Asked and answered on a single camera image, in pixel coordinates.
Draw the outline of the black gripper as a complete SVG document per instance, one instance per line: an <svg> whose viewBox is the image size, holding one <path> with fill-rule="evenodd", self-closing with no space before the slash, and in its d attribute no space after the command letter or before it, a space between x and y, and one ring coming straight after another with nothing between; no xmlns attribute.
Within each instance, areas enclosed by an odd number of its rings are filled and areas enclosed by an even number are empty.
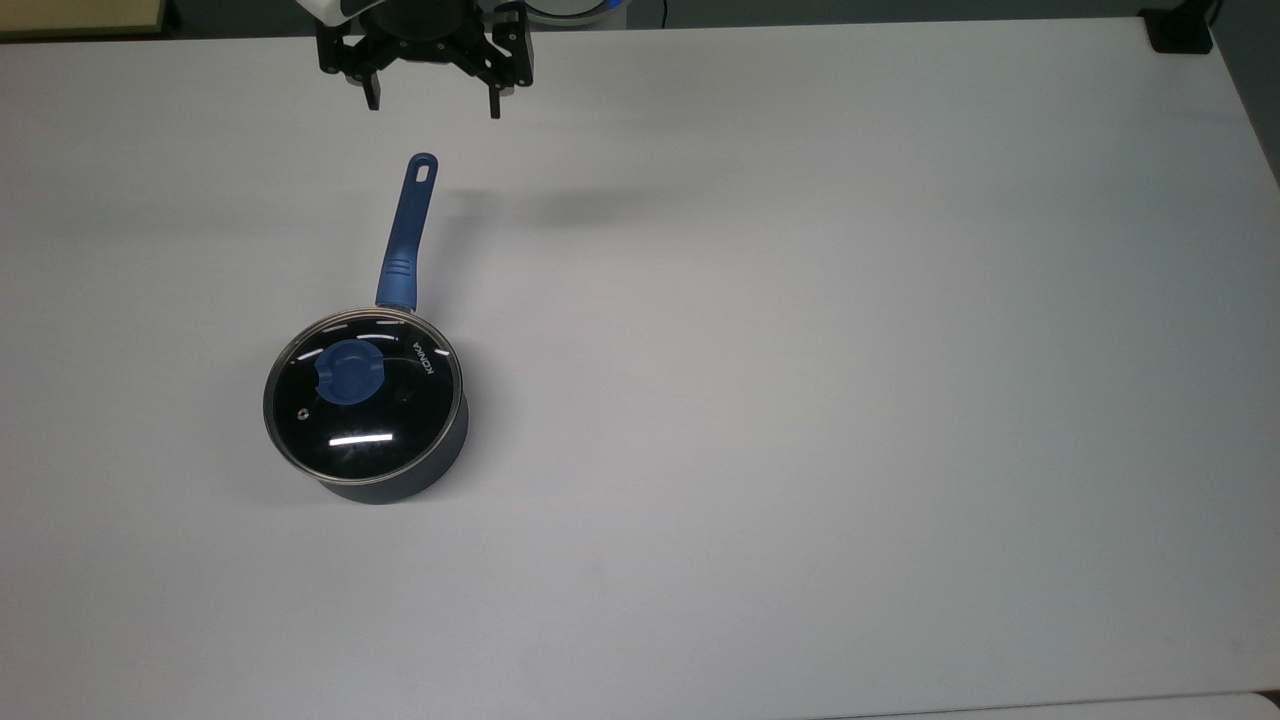
<svg viewBox="0 0 1280 720"><path fill-rule="evenodd" d="M527 8L484 10L477 1L344 1L364 37L346 42L352 23L317 23L317 61L329 76L358 86L370 111L381 105L378 72L396 60L452 64L484 82L489 114L503 97L532 85Z"/></svg>

